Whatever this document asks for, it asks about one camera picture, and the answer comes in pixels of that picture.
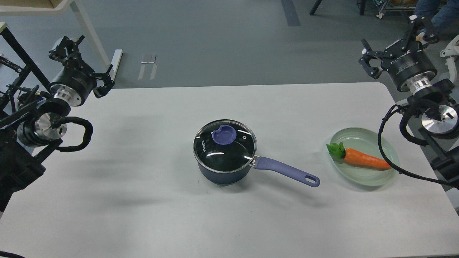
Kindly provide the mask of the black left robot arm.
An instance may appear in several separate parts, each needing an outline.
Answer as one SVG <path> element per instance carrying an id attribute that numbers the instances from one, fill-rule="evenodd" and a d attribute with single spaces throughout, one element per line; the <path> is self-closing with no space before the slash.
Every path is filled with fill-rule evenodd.
<path id="1" fill-rule="evenodd" d="M 13 193 L 44 174 L 43 162 L 54 151 L 78 152 L 91 141 L 92 124 L 69 116 L 71 108 L 82 106 L 90 93 L 104 97 L 115 82 L 110 75 L 113 65 L 106 72 L 95 72 L 82 59 L 79 45 L 84 39 L 63 37 L 56 42 L 48 56 L 63 68 L 49 81 L 16 39 L 5 36 L 25 67 L 1 58 L 3 65 L 18 73 L 1 93 L 1 213 Z"/>

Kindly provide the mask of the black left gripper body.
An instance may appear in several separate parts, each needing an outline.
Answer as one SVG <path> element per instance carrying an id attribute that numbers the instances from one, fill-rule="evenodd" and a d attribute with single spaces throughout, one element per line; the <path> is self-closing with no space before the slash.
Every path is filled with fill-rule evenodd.
<path id="1" fill-rule="evenodd" d="M 97 86 L 96 79 L 90 77 L 94 72 L 84 61 L 67 60 L 63 69 L 49 84 L 51 95 L 66 101 L 70 106 L 82 106 Z"/>

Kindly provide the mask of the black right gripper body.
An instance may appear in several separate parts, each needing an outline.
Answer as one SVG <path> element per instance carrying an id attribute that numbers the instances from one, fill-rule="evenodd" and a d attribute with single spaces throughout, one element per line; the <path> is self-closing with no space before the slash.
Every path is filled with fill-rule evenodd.
<path id="1" fill-rule="evenodd" d="M 389 58 L 381 60 L 381 68 L 387 71 L 399 92 L 416 94 L 432 85 L 437 70 L 420 42 L 410 41 L 404 46 L 402 40 L 397 40 L 387 46 L 385 52 Z"/>

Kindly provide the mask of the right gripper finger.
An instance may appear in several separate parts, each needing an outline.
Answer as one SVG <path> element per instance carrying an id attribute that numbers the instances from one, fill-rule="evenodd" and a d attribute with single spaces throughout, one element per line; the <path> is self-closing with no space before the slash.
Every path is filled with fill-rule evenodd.
<path id="1" fill-rule="evenodd" d="M 421 45 L 431 45 L 439 41 L 438 32 L 429 17 L 411 15 L 409 16 L 409 25 L 408 42 L 418 41 Z"/>
<path id="2" fill-rule="evenodd" d="M 371 65 L 372 60 L 384 60 L 389 59 L 389 53 L 386 51 L 374 51 L 370 47 L 366 39 L 361 39 L 363 45 L 362 57 L 359 59 L 359 64 L 362 66 L 364 71 L 373 79 L 378 79 L 383 72 L 383 68 Z"/>

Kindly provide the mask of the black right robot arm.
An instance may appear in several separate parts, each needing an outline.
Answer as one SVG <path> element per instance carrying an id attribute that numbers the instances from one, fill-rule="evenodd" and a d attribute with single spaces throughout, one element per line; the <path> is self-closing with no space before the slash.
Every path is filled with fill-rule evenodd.
<path id="1" fill-rule="evenodd" d="M 458 102 L 451 96 L 454 80 L 431 83 L 437 70 L 424 47 L 438 42 L 438 35 L 426 16 L 413 15 L 409 24 L 403 38 L 383 51 L 374 51 L 365 39 L 361 40 L 364 48 L 359 64 L 367 75 L 377 79 L 385 71 L 399 92 L 411 93 L 406 105 L 393 105 L 383 117 L 377 136 L 378 147 L 383 159 L 398 173 L 458 189 L 458 147 L 444 150 L 437 142 L 438 139 L 458 139 Z M 399 130 L 408 142 L 434 151 L 436 157 L 430 165 L 441 174 L 442 180 L 406 171 L 386 156 L 382 132 L 395 113 L 402 114 Z"/>

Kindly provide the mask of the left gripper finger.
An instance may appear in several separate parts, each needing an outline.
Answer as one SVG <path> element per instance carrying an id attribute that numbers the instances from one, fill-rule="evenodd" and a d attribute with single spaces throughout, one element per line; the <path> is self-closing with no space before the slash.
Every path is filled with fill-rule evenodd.
<path id="1" fill-rule="evenodd" d="M 110 90 L 113 88 L 113 86 L 115 85 L 115 82 L 110 75 L 110 72 L 112 70 L 113 70 L 113 64 L 110 64 L 106 72 L 93 72 L 93 78 L 96 81 L 103 82 L 102 86 L 95 86 L 95 88 L 93 88 L 93 93 L 96 98 L 100 99 L 106 96 L 110 92 Z"/>
<path id="2" fill-rule="evenodd" d="M 63 36 L 57 40 L 53 48 L 49 51 L 49 59 L 59 63 L 67 63 L 71 60 L 82 62 L 82 55 L 79 51 L 79 44 L 85 39 L 85 36 L 80 36 L 77 41 Z"/>

